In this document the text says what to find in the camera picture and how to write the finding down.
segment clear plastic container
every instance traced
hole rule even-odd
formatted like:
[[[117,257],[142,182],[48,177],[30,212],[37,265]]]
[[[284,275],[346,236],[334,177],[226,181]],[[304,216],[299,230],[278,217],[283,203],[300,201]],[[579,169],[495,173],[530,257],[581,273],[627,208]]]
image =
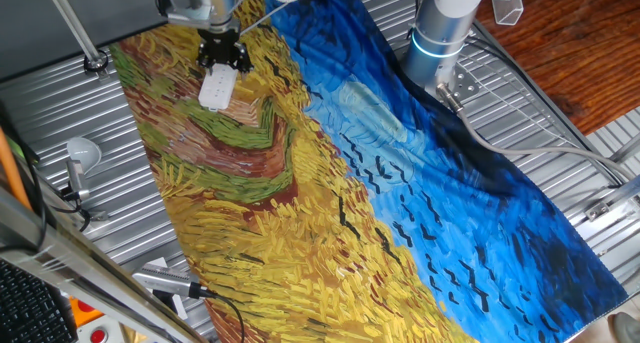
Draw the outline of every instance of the clear plastic container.
[[[493,15],[500,25],[515,25],[524,11],[522,0],[492,0]]]

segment keyboard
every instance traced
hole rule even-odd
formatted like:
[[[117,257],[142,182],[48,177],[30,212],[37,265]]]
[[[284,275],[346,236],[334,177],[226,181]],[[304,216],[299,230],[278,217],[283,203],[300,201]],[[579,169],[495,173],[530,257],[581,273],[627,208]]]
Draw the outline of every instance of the keyboard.
[[[3,343],[74,342],[49,287],[2,259],[0,337]]]

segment van gogh painting print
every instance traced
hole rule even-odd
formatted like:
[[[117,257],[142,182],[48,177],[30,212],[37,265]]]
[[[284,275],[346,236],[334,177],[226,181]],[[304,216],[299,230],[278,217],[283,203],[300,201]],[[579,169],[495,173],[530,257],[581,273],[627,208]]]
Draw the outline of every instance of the van gogh painting print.
[[[185,255],[247,342],[562,342],[626,299],[537,187],[409,93],[360,0],[292,3],[242,41],[255,70],[217,113],[195,30],[111,52]]]

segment wooden surface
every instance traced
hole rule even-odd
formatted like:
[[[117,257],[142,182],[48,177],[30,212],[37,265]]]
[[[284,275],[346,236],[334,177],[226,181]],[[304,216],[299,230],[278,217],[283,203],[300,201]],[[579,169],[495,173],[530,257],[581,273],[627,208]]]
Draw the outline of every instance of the wooden surface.
[[[478,19],[584,134],[640,106],[640,0],[523,0],[512,27]]]

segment metal table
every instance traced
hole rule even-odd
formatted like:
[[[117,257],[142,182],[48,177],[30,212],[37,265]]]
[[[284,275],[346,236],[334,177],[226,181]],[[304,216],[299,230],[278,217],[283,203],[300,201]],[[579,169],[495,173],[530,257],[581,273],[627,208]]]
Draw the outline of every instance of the metal table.
[[[362,0],[392,48],[406,47],[415,0]],[[492,38],[481,27],[474,32]],[[87,209],[107,211],[109,220],[94,222],[85,236],[124,269],[165,257],[170,267],[189,269],[165,212],[145,150],[111,65],[109,78],[85,74],[77,57],[0,85],[17,129],[42,158],[40,171],[57,187],[66,185],[66,141],[83,136],[103,151],[102,162],[87,176],[91,198]],[[507,65],[475,47],[467,46],[460,73],[471,84],[457,87],[472,124],[492,144],[529,148],[573,144],[611,154],[640,132],[640,114],[623,124],[607,126],[586,139],[538,87],[525,85]],[[585,212],[610,196],[616,177],[591,161],[566,154],[510,157],[562,210],[614,276],[631,294],[640,277],[640,220],[622,208],[590,221]],[[640,161],[628,160],[640,173]],[[200,334],[215,338],[215,330],[201,301],[186,299],[187,323]]]

